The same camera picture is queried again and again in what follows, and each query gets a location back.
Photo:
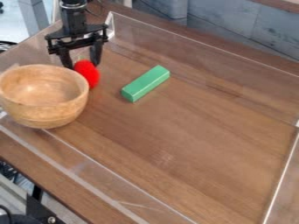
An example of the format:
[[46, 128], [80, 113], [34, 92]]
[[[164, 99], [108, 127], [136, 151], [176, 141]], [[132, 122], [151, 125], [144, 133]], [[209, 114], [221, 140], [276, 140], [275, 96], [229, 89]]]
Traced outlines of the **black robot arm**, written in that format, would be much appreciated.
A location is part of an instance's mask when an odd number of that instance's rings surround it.
[[88, 47], [89, 59], [100, 64], [103, 45], [108, 42], [108, 25], [88, 24], [85, 10], [88, 0], [59, 0], [61, 28], [46, 34], [48, 54], [60, 57], [60, 63], [73, 68], [71, 50]]

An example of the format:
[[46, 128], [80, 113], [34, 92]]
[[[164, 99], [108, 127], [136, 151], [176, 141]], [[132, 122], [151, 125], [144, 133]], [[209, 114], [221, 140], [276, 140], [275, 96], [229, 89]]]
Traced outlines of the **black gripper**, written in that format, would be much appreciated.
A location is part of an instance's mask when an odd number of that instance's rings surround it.
[[61, 64], [72, 69], [69, 50], [89, 46], [89, 60], [96, 67], [100, 64], [103, 43], [108, 42], [108, 26], [88, 24], [83, 33], [69, 34], [60, 29], [44, 36], [49, 54], [59, 54]]

